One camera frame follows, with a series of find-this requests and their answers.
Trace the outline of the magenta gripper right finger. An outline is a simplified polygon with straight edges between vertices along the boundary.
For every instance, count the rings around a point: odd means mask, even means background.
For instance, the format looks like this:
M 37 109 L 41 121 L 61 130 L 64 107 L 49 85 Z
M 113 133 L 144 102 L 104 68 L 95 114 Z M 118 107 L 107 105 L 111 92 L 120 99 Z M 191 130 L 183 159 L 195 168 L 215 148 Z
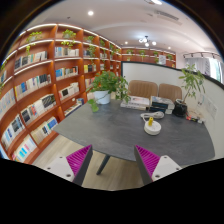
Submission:
M 138 145 L 134 146 L 134 155 L 144 185 L 181 170 L 181 167 L 168 155 L 158 156 Z

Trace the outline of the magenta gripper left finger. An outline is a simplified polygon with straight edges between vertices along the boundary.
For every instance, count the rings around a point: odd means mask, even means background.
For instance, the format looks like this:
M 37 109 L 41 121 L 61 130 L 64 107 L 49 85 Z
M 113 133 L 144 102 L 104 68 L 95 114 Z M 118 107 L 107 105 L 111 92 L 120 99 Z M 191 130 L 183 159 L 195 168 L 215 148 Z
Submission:
M 68 156 L 59 156 L 46 166 L 46 170 L 81 186 L 92 155 L 92 146 L 88 145 Z

